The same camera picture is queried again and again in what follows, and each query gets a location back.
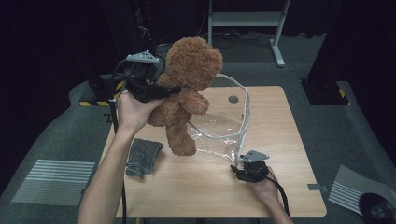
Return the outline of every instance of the wooden table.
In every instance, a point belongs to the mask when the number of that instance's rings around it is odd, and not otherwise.
[[[282,88],[247,89],[251,118],[242,154],[254,149],[270,156],[266,163],[286,191],[292,217],[325,216],[320,192],[308,189],[307,184],[317,182]],[[226,107],[230,92],[230,88],[206,89],[203,95],[213,105],[208,113],[240,117],[240,111]],[[113,137],[111,129],[102,158]],[[157,155],[154,174],[145,179],[125,176],[128,217],[269,217],[247,184],[236,179],[229,162],[204,152],[192,157],[173,155],[164,128],[147,125],[136,138],[161,142],[164,147]]]

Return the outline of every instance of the yellow and black tape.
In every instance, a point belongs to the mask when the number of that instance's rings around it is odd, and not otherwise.
[[[118,99],[120,97],[120,92],[121,89],[124,85],[125,81],[119,82],[116,86],[116,89],[114,90],[114,99]],[[101,106],[107,106],[109,105],[108,101],[80,101],[80,105],[82,106],[93,106],[93,105],[101,105]]]
[[[343,99],[347,100],[346,93],[343,91],[343,89],[339,89],[338,92],[340,92],[340,95]]]

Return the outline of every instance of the metal frame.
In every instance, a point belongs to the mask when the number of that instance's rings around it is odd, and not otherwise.
[[[290,0],[285,0],[280,12],[213,12],[212,0],[209,0],[207,42],[212,45],[213,26],[276,26],[276,36],[270,39],[271,49],[279,67],[285,66],[279,50],[279,38],[288,14]]]

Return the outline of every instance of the teddy bear leg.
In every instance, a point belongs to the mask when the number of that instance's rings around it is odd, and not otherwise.
[[[169,147],[177,156],[193,156],[196,152],[195,141],[187,132],[187,124],[166,126]]]

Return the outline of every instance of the teddy bear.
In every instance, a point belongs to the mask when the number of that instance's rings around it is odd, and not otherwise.
[[[180,87],[178,94],[166,98],[151,113],[148,124],[165,127],[172,152],[178,156],[193,156],[195,141],[188,133],[187,123],[192,115],[204,115],[209,102],[198,91],[209,87],[223,66],[221,53],[201,37],[185,37],[169,49],[166,71],[157,83]]]

